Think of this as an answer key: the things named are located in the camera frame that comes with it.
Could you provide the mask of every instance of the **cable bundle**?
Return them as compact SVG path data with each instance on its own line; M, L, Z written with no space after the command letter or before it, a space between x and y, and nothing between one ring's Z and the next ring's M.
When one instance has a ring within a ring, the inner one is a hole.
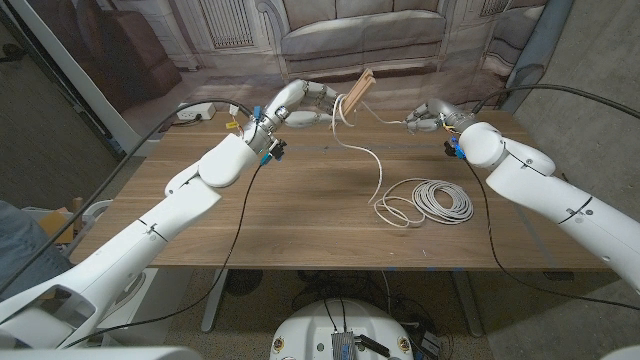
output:
M400 196L389 196L389 193L401 184L410 181L420 181L411 193L411 199L406 199ZM438 200L436 200L436 192L442 191L447 193L453 199L453 205L450 208L442 206ZM420 220L411 220L409 217L400 211L398 208L390 206L387 202L389 200L404 201L413 205L416 210L422 214ZM404 225L399 225L388 218L386 218L380 212L380 209L384 209L391 213L396 218L405 222ZM456 225L465 222L473 216L473 204L469 195L463 188L456 184L452 184L442 180L431 180L423 178L411 178L402 180L387 190L378 201L374 203L374 209L378 216L386 221L388 224L395 227L405 228L409 226L420 226L426 218L446 225Z

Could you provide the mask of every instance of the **coiled white cable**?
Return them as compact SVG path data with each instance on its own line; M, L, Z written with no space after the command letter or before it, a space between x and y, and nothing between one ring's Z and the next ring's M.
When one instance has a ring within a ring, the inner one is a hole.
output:
M411 193L411 199L406 199L399 196L389 196L389 193L401 184L410 181L420 181ZM443 207L436 200L436 192L442 191L451 196L453 204L450 208ZM420 212L422 218L420 220L411 220L409 217L400 211L398 208L390 206L387 201L399 200L412 204L416 210ZM424 222L426 218L441 224L455 225L465 222L473 216L473 204L469 195L464 189L456 184L452 184L443 180L431 180L423 178L411 178L402 180L399 183L393 185L387 190L382 198L374 203L374 209L378 216L386 221L388 224L399 228L405 228L409 226L419 226ZM380 210L386 210L396 218L405 222L404 225L399 225L388 218L386 218Z
M380 191L380 186L382 185L382 163L380 162L380 159L378 158L378 156L373 153L373 151L369 149L365 149L360 146L345 144L342 141L340 141L340 139L338 139L338 135L336 135L336 112L337 111L340 113L340 119L345 125L349 127L355 126L355 125L349 124L345 119L344 114L342 113L342 99L344 99L345 96L346 96L345 94L338 95L338 97L336 98L335 104L333 104L333 114L331 115L331 129L333 130L333 138L336 139L338 144L346 148L362 150L364 152L371 154L371 156L373 156L378 162L378 169L380 169L380 176L378 177L378 187L376 188L376 191L373 193L373 196L371 196L371 199L369 199L368 203L371 203L371 201L376 198L376 195L378 195L378 191Z

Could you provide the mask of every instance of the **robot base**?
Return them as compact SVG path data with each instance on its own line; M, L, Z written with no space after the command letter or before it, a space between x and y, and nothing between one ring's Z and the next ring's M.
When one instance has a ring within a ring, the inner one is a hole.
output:
M391 316L365 302L343 299L347 332L354 336L365 335L387 347L389 359L412 360L413 353L408 335ZM271 344L271 360L333 360L332 337L335 322L339 333L344 332L344 318L340 299L318 301L298 310L285 320L276 331ZM358 360L386 359L370 349L359 347L355 351Z

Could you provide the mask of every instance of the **power strip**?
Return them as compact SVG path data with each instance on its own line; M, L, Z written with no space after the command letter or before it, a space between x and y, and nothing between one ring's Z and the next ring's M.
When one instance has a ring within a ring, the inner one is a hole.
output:
M178 112L178 119L180 120L193 120L196 118L198 114L202 116L202 120L211 120L213 115L216 113L216 108L213 106L213 103L204 103L193 105L192 107L186 108L182 111Z

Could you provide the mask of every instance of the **person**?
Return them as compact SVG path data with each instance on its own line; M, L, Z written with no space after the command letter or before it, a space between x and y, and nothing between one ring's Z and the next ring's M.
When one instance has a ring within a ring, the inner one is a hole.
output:
M47 233L29 214L0 200L0 284L4 284L47 240ZM0 294L0 301L70 268L69 260L52 245Z

